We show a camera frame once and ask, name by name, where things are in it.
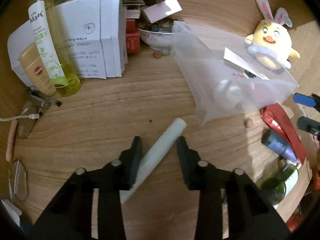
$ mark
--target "white foam stick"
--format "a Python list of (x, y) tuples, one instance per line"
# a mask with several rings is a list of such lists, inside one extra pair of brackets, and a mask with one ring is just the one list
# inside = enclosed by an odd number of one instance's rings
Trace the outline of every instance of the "white foam stick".
[(154, 168), (160, 163), (163, 157), (170, 150), (176, 139), (182, 134), (187, 127), (185, 121), (177, 118), (167, 128), (167, 130), (160, 136), (156, 143), (150, 148), (146, 155), (141, 159), (136, 183), (129, 191), (120, 190), (121, 204), (126, 202), (128, 198), (137, 190), (142, 182), (150, 175)]

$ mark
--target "yellow plastic bottle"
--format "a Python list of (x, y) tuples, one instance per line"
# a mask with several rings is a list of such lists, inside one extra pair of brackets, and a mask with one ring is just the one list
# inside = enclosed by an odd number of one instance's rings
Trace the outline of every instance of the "yellow plastic bottle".
[(36, 46), (52, 83), (63, 97), (75, 94), (81, 83), (65, 49), (59, 48), (60, 30), (53, 0), (33, 0), (28, 11)]

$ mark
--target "plastic bottle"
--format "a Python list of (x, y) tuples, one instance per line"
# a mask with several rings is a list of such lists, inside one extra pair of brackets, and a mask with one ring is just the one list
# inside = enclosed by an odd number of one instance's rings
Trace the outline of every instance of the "plastic bottle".
[(60, 30), (53, 0), (32, 0), (29, 18), (40, 57), (58, 93), (63, 97), (75, 94), (81, 83), (67, 60), (65, 49), (59, 48)]
[(298, 181), (298, 170), (293, 164), (287, 164), (272, 178), (267, 179), (261, 186), (261, 190), (274, 206), (278, 205), (293, 189)]
[(21, 52), (18, 59), (27, 77), (44, 95), (51, 97), (57, 92), (34, 42)]

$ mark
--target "white cable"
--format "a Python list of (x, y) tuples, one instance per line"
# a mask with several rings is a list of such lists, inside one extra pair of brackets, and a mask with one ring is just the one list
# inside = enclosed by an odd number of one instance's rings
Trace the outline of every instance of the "white cable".
[(19, 119), (19, 118), (39, 119), (39, 117), (40, 117), (39, 114), (19, 115), (11, 118), (0, 118), (0, 121), (6, 122), (6, 121), (12, 121), (14, 119)]

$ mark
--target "yellow plush chick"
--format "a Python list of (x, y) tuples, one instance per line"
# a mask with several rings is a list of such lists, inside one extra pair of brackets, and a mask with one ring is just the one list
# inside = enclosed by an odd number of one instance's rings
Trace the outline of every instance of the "yellow plush chick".
[(275, 19), (273, 19), (268, 0), (256, 1), (265, 20), (259, 23), (254, 34), (246, 37), (247, 43), (253, 41), (253, 45), (258, 44), (267, 47), (276, 53), (276, 58), (266, 56), (263, 53), (255, 55), (256, 59), (265, 67), (277, 69), (279, 68), (279, 63), (281, 63), (286, 68), (290, 68), (291, 64), (287, 61), (288, 57), (300, 58), (300, 54), (291, 48), (290, 35), (287, 29), (282, 26), (284, 23), (292, 26), (287, 11), (284, 8), (279, 8)]

